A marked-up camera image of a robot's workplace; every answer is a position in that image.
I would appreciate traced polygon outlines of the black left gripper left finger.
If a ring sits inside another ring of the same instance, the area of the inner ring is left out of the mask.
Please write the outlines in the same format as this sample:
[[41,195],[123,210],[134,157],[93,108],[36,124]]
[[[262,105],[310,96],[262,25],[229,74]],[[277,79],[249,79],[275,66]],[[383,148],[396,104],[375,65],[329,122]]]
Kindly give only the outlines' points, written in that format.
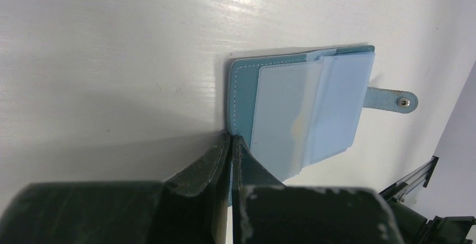
[[1,216],[2,243],[225,243],[231,136],[160,181],[47,182]]

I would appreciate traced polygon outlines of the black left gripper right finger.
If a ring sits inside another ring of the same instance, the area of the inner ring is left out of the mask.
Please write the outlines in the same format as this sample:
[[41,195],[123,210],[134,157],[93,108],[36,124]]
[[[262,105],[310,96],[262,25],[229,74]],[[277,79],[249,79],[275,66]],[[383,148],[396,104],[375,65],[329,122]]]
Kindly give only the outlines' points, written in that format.
[[374,190],[286,186],[234,136],[234,243],[403,243],[394,214]]

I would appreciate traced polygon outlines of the blue leather card holder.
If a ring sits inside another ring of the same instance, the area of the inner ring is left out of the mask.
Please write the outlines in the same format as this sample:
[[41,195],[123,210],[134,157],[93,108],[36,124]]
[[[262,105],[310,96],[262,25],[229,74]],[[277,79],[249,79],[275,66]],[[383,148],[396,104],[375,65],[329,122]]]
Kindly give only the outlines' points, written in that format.
[[228,78],[227,128],[278,182],[350,148],[364,108],[408,114],[409,91],[369,86],[372,45],[238,58]]

